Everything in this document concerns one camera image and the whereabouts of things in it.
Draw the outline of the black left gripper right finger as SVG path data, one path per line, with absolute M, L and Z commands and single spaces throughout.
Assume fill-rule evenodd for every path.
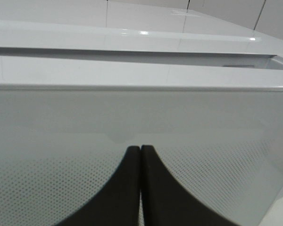
M 216 214 L 170 174 L 155 148 L 141 147 L 141 198 L 146 226 L 216 226 Z

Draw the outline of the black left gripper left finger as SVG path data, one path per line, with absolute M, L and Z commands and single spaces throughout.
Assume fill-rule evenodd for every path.
M 127 148 L 108 182 L 59 226 L 137 226 L 140 206 L 141 150 Z

